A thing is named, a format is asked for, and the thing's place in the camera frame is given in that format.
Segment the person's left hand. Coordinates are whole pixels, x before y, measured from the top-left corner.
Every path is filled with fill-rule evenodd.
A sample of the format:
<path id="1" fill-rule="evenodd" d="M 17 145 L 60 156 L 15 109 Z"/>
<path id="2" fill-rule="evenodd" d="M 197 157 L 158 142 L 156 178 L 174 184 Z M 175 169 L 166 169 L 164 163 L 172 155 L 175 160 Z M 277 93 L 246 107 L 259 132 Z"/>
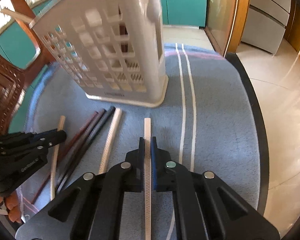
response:
<path id="1" fill-rule="evenodd" d="M 8 218 L 12 222 L 21 223 L 21 211 L 17 193 L 14 191 L 8 197 L 0 196 L 0 204 L 4 203 L 8 210 Z"/>

